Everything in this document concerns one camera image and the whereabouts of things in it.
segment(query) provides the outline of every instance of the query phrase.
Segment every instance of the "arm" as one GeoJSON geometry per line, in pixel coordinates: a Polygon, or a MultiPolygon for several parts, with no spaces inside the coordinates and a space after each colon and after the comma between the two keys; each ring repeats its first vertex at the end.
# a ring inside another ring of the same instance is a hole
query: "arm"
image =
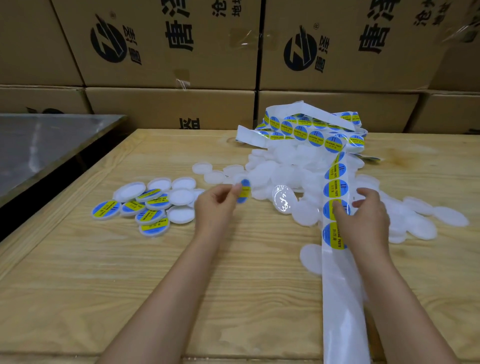
{"type": "Polygon", "coordinates": [[[105,349],[99,364],[177,364],[209,267],[235,209],[241,185],[223,184],[195,203],[195,235],[159,285],[105,349]]]}
{"type": "Polygon", "coordinates": [[[353,216],[334,203],[334,215],[357,263],[389,364],[459,364],[415,294],[395,268],[388,251],[385,206],[378,193],[359,188],[364,200],[353,216]]]}

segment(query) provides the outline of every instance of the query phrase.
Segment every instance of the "stainless steel surface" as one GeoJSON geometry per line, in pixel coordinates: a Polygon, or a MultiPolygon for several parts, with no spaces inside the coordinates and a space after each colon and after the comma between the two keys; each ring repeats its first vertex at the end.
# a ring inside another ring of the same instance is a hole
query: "stainless steel surface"
{"type": "Polygon", "coordinates": [[[124,115],[0,114],[0,206],[125,118],[124,115]]]}

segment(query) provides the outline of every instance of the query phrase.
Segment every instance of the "hand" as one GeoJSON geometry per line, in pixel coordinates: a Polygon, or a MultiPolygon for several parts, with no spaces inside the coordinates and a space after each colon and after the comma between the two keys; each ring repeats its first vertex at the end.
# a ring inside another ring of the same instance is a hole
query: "hand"
{"type": "Polygon", "coordinates": [[[338,201],[333,202],[338,230],[352,251],[359,268],[376,264],[379,260],[390,261],[388,251],[390,218],[385,205],[375,190],[359,188],[357,192],[365,196],[365,199],[352,203],[353,207],[358,208],[353,216],[347,215],[338,201]]]}
{"type": "Polygon", "coordinates": [[[198,196],[195,202],[195,236],[219,242],[225,236],[242,185],[220,184],[198,196]]]}

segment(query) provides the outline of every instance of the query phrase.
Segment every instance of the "cardboard box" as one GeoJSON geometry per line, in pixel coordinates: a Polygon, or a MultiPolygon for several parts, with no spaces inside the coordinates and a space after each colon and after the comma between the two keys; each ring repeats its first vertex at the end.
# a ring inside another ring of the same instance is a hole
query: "cardboard box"
{"type": "Polygon", "coordinates": [[[87,86],[244,90],[255,89],[260,3],[53,0],[87,86]]]}
{"type": "Polygon", "coordinates": [[[0,112],[91,114],[82,87],[0,85],[0,112]]]}
{"type": "Polygon", "coordinates": [[[300,100],[328,112],[357,111],[369,132],[401,133],[418,95],[260,91],[257,120],[263,118],[268,106],[300,100]]]}
{"type": "Polygon", "coordinates": [[[480,5],[473,5],[464,20],[469,27],[455,37],[456,43],[445,53],[430,89],[480,91],[480,5]]]}
{"type": "Polygon", "coordinates": [[[408,132],[479,134],[480,93],[430,91],[421,95],[408,132]]]}
{"type": "Polygon", "coordinates": [[[125,114],[127,129],[218,129],[253,126],[254,91],[89,87],[95,114],[125,114]]]}
{"type": "Polygon", "coordinates": [[[427,88],[470,0],[442,3],[266,0],[260,89],[427,88]]]}
{"type": "Polygon", "coordinates": [[[49,0],[2,1],[0,8],[0,84],[83,84],[49,0]]]}

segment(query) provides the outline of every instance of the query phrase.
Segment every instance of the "person's left hand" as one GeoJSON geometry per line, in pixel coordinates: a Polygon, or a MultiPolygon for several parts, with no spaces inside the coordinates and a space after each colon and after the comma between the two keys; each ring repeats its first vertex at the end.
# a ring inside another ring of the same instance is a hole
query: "person's left hand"
{"type": "Polygon", "coordinates": [[[242,185],[219,184],[195,202],[195,236],[220,241],[230,222],[242,185]]]}

